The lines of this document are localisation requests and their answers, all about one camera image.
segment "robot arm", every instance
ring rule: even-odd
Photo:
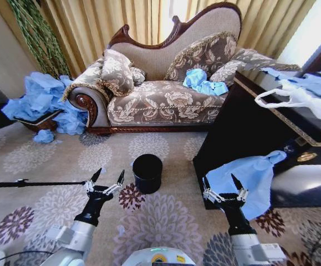
[[[227,217],[232,239],[233,250],[239,266],[271,265],[272,262],[282,261],[286,257],[278,244],[261,244],[256,231],[246,220],[241,207],[245,204],[248,191],[232,174],[238,193],[220,193],[211,190],[207,178],[204,178],[203,197],[211,201],[218,209],[222,209]]]
[[[106,201],[122,189],[124,170],[116,184],[111,187],[95,186],[100,173],[86,181],[84,187],[89,196],[83,211],[78,214],[73,225],[54,226],[47,232],[47,237],[58,241],[62,249],[51,255],[41,266],[84,266],[90,252],[93,233],[98,226],[100,211]]]

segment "beige curtain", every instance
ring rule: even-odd
[[[143,44],[161,43],[171,17],[188,21],[214,0],[42,0],[42,11],[57,34],[73,76],[99,58],[124,24]],[[277,58],[315,0],[228,0],[239,6],[239,45]]]

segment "floral patterned carpet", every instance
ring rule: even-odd
[[[221,211],[207,211],[192,158],[206,133],[56,134],[50,144],[31,141],[33,132],[15,123],[0,129],[0,181],[81,181],[104,168],[98,184],[112,185],[125,169],[123,190],[101,210],[87,265],[121,265],[135,250],[155,246],[182,249],[197,265],[236,265]],[[162,159],[161,188],[142,195],[130,164],[139,155]],[[71,225],[84,203],[82,186],[0,188],[0,250],[55,252],[45,237],[53,224]],[[251,221],[262,243],[277,242],[288,260],[275,265],[321,265],[321,208],[271,209]],[[6,265],[40,265],[46,254],[25,253]]]

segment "white plastic bag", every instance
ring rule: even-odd
[[[278,107],[308,107],[312,113],[321,119],[321,98],[311,96],[303,87],[297,87],[288,80],[280,80],[282,89],[273,89],[259,94],[255,98],[255,102],[264,108],[278,108]],[[261,98],[270,95],[278,94],[281,96],[289,96],[289,101],[278,104],[265,104]]]

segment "blue cloth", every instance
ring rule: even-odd
[[[321,98],[321,76],[304,74],[302,78],[298,78],[295,76],[286,75],[285,73],[274,70],[272,68],[262,68],[261,70],[265,71],[266,73],[270,74],[271,76],[274,76],[279,80],[287,79],[291,83],[304,87],[305,89],[313,93],[315,96]]]
[[[54,135],[50,129],[41,129],[35,137],[33,137],[33,141],[38,143],[50,143],[54,140]]]
[[[207,95],[219,96],[228,92],[228,88],[224,82],[207,81],[206,72],[200,68],[187,71],[183,85],[192,87],[193,90]]]
[[[206,175],[211,189],[216,193],[237,193],[231,174],[248,190],[242,211],[248,220],[254,219],[270,207],[272,167],[286,158],[283,151],[273,151],[267,156],[252,156],[229,162]]]
[[[66,75],[60,76],[59,79],[54,79],[48,74],[32,72],[24,79],[26,94],[19,99],[10,99],[2,108],[2,112],[11,120],[21,118],[34,121],[49,112],[63,110],[53,119],[57,122],[57,131],[70,135],[83,133],[87,111],[75,108],[68,101],[61,101],[65,87],[72,81]]]

